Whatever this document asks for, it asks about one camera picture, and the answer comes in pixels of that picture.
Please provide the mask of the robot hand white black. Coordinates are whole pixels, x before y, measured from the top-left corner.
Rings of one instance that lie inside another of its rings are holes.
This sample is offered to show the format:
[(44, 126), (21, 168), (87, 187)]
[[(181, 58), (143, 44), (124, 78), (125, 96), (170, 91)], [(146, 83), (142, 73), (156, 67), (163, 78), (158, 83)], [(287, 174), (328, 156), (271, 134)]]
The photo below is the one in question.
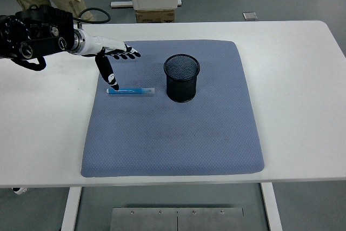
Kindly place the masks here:
[(124, 42), (110, 39), (101, 36), (90, 36), (86, 33), (85, 45), (79, 52), (82, 56), (94, 56), (96, 65), (102, 78), (111, 86), (115, 91), (119, 90), (119, 85), (116, 81), (113, 68), (110, 64), (108, 57), (113, 57), (116, 60), (122, 58), (135, 59), (140, 57), (140, 53), (133, 47), (126, 45)]

